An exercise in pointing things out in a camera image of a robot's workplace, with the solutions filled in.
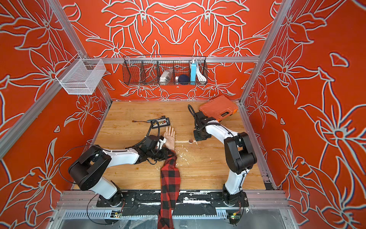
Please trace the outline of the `pale mannequin hand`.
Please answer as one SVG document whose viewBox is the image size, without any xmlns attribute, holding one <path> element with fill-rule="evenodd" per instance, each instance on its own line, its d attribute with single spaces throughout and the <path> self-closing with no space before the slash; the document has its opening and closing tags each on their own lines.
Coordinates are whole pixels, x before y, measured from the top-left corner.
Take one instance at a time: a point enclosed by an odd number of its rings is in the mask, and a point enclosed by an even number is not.
<svg viewBox="0 0 366 229">
<path fill-rule="evenodd" d="M 169 150 L 175 151 L 175 130 L 174 130 L 174 128 L 166 127 L 163 137 L 166 139 L 165 147 L 168 148 Z"/>
</svg>

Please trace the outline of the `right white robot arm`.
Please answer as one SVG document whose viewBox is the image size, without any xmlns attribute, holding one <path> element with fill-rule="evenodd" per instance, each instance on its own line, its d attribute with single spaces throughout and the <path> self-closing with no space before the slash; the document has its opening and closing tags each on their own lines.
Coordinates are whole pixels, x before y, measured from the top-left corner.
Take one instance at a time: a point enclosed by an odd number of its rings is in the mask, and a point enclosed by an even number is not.
<svg viewBox="0 0 366 229">
<path fill-rule="evenodd" d="M 243 183 L 257 163 L 256 154 L 248 133 L 238 133 L 223 126 L 203 112 L 190 112 L 194 118 L 194 138 L 196 141 L 215 137 L 224 145 L 226 163 L 229 167 L 228 179 L 223 185 L 223 202 L 233 206 L 243 198 Z"/>
</svg>

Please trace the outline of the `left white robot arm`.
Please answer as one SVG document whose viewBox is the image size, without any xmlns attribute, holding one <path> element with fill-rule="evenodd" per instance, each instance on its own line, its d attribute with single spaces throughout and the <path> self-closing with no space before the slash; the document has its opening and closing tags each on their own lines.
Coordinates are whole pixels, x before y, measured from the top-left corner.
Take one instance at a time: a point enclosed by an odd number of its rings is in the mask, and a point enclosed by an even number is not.
<svg viewBox="0 0 366 229">
<path fill-rule="evenodd" d="M 170 157 L 164 147 L 166 138 L 149 135 L 136 146 L 123 150 L 109 150 L 98 145 L 91 146 L 69 167 L 68 173 L 80 188 L 91 190 L 117 205 L 122 201 L 119 187 L 104 178 L 105 171 L 120 165 L 135 165 L 145 161 L 163 161 Z"/>
</svg>

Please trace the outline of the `beige wrist watch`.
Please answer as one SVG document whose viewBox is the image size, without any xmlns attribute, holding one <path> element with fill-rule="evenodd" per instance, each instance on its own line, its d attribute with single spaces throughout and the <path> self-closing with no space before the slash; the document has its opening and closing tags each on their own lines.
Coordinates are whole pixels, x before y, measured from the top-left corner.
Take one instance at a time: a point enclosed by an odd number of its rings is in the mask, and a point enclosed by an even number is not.
<svg viewBox="0 0 366 229">
<path fill-rule="evenodd" d="M 176 140 L 175 143 L 177 144 L 181 144 L 181 143 L 189 143 L 189 144 L 192 144 L 194 143 L 195 141 L 193 139 L 189 139 L 189 140 Z"/>
</svg>

